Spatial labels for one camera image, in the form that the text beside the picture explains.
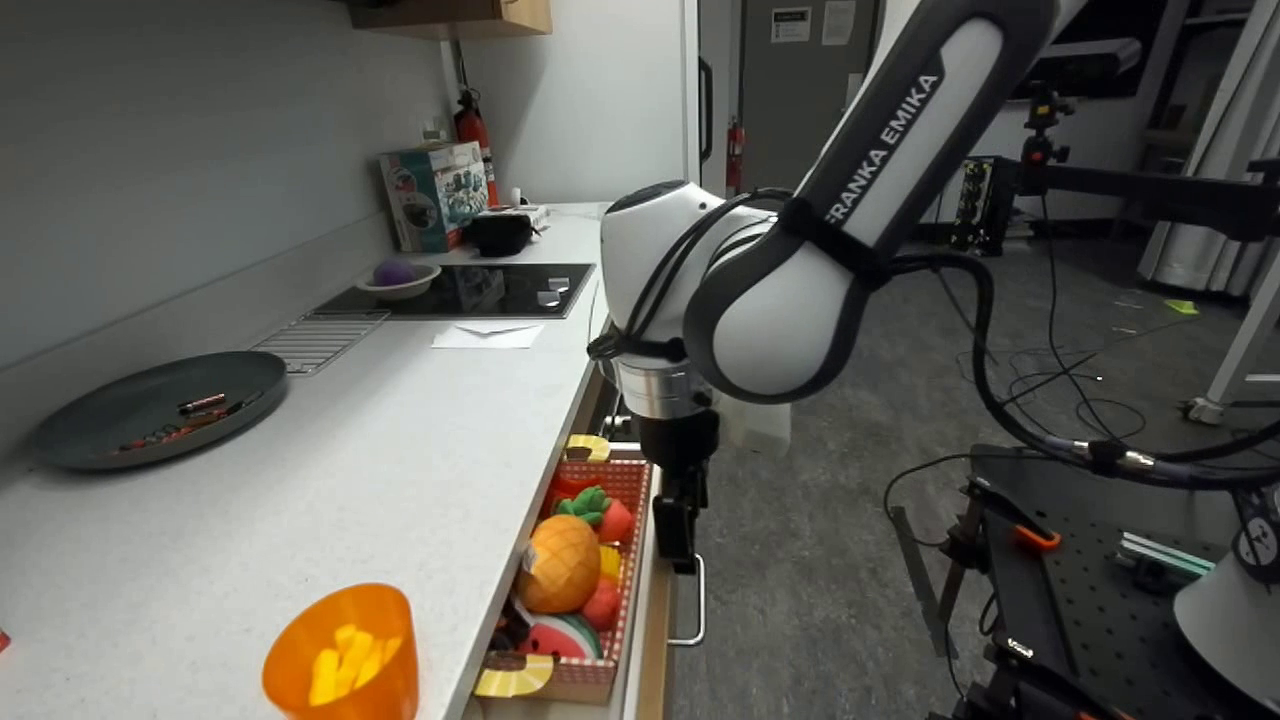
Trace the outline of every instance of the white countertop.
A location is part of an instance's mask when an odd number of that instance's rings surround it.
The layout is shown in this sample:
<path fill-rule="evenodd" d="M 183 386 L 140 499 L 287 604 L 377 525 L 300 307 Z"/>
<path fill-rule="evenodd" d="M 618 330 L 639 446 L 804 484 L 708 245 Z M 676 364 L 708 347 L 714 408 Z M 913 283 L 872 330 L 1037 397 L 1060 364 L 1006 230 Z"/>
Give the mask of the white countertop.
<path fill-rule="evenodd" d="M 600 206 L 557 206 L 521 259 L 598 263 L 598 226 Z M 459 716 L 600 318 L 600 269 L 533 347 L 431 347 L 449 318 L 384 318 L 213 451 L 8 481 L 0 716 L 276 716 L 276 630 L 359 581 L 413 601 L 422 716 Z"/>

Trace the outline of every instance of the kitchen counter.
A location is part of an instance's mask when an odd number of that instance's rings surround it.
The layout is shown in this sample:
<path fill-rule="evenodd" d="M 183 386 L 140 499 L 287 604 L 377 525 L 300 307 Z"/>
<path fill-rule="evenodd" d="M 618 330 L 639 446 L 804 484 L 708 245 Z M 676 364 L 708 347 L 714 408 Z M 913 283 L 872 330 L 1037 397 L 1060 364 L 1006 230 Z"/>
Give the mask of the kitchen counter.
<path fill-rule="evenodd" d="M 600 206 L 521 259 L 598 263 Z M 529 347 L 381 318 L 253 430 L 145 471 L 0 487 L 0 716 L 276 716 L 276 630 L 344 583 L 408 590 L 422 716 L 459 716 L 606 325 L 600 272 Z"/>

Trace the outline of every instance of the orange bowl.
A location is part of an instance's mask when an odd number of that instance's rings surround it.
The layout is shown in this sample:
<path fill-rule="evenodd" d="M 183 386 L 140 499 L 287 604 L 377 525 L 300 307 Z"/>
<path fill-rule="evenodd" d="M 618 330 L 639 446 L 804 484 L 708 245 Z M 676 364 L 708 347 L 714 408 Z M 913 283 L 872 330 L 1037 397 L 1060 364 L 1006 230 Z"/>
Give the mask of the orange bowl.
<path fill-rule="evenodd" d="M 347 696 L 314 705 L 314 662 L 351 625 L 402 647 Z M 266 660 L 269 699 L 297 720 L 413 720 L 422 699 L 413 610 L 392 583 L 351 583 L 304 606 Z"/>

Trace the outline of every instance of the cabinet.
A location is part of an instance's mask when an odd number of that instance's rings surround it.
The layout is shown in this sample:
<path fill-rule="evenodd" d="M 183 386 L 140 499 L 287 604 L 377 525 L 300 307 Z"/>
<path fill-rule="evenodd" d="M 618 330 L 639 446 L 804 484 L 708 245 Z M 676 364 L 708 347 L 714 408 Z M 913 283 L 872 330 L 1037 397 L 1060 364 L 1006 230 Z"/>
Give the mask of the cabinet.
<path fill-rule="evenodd" d="M 416 36 L 529 36 L 552 31 L 549 0 L 351 0 L 358 28 Z"/>

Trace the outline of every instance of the gray floor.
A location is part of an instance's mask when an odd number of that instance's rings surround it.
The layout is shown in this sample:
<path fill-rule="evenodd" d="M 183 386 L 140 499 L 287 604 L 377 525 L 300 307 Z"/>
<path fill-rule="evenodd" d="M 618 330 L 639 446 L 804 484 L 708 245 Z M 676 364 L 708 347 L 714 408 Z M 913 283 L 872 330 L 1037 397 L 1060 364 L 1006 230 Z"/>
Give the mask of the gray floor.
<path fill-rule="evenodd" d="M 1142 245 L 1060 240 L 1060 347 L 1067 359 L 1108 347 L 1080 367 L 1086 386 L 1117 430 L 1145 446 L 1225 441 L 1232 429 L 1191 429 L 1180 403 L 1208 386 L 1240 307 L 1170 307 L 1142 289 Z M 1013 245 L 995 272 L 1001 386 L 1020 371 L 1055 367 L 1045 345 L 1045 245 Z M 970 335 L 932 275 L 889 283 L 869 307 L 845 374 L 795 403 L 794 443 L 739 443 L 714 458 L 714 507 L 701 518 L 708 557 L 708 640 L 671 660 L 671 720 L 824 720 L 951 710 L 947 666 L 932 655 L 882 487 L 893 471 L 1007 437 L 970 385 Z M 1030 410 L 1060 430 L 1086 430 L 1076 397 L 1055 385 Z M 921 534 L 945 534 L 959 507 L 965 462 L 917 477 L 897 497 Z M 986 581 L 970 581 L 955 634 L 959 681 L 986 681 L 976 610 Z"/>

